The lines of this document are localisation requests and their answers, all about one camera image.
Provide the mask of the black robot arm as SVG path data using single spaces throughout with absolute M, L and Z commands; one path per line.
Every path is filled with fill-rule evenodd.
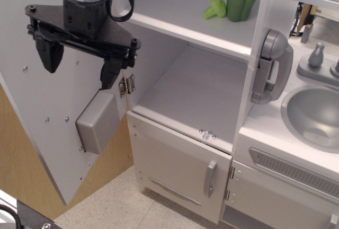
M 134 0 L 128 0 L 134 6 Z M 109 90 L 120 71 L 133 67 L 141 42 L 120 26 L 133 14 L 112 15 L 112 0 L 63 0 L 62 6 L 28 5 L 28 33 L 32 35 L 44 68 L 54 73 L 71 47 L 101 57 L 101 89 Z

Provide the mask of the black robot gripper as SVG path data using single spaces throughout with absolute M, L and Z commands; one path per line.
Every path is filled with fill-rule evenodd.
M 63 57 L 64 47 L 71 47 L 104 58 L 101 69 L 101 90 L 109 90 L 121 69 L 134 67 L 140 41 L 119 24 L 133 11 L 112 16 L 110 0 L 95 6 L 79 6 L 68 0 L 62 6 L 28 5 L 28 33 L 44 68 L 54 73 Z

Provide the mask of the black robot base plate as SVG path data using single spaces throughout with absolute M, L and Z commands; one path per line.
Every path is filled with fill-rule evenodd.
M 1 228 L 63 228 L 1 190 Z

